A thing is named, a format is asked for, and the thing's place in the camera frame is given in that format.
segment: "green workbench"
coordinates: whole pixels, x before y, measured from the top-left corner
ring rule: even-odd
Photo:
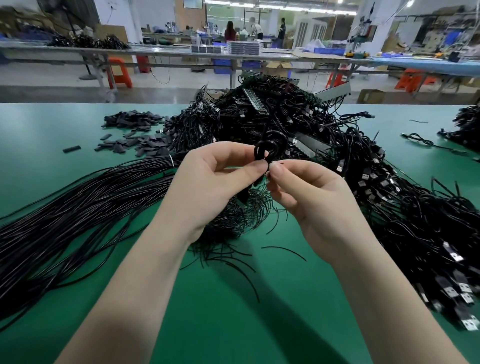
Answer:
[[[95,170],[134,159],[95,152],[106,131],[103,117],[137,109],[175,115],[186,105],[0,104],[0,216],[37,200]],[[419,133],[440,145],[440,128],[453,129],[458,106],[343,105],[341,113],[369,111],[360,128],[377,141],[387,160],[424,186],[435,176],[480,206],[480,164],[446,150],[401,138]],[[421,124],[409,121],[428,121]],[[109,130],[113,140],[120,130]],[[62,149],[81,145],[69,154]],[[148,221],[154,210],[150,210]],[[237,271],[222,264],[202,269],[196,262],[179,272],[152,363],[371,363],[367,348],[342,288],[331,269],[305,242],[295,220],[275,214],[236,244],[257,273],[247,272],[260,295]],[[25,317],[0,333],[0,362],[52,363],[79,327],[134,240],[121,243],[93,276],[48,293]],[[307,259],[281,249],[287,247]],[[193,260],[187,253],[183,265]],[[480,317],[480,310],[475,309]],[[457,330],[434,314],[470,361],[480,363],[480,332]]]

